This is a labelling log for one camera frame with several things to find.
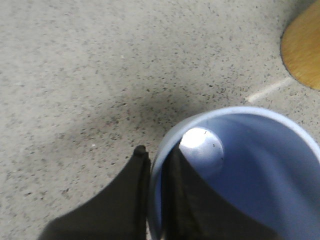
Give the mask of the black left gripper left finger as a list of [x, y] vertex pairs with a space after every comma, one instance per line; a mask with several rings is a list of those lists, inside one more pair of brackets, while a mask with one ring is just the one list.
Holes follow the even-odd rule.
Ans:
[[95, 197], [52, 220], [40, 240], [144, 240], [151, 161], [138, 145], [121, 172]]

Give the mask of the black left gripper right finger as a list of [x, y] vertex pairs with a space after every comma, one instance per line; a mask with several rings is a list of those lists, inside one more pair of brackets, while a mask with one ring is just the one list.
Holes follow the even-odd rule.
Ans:
[[164, 240], [282, 239], [211, 189], [178, 146], [162, 165], [161, 224]]

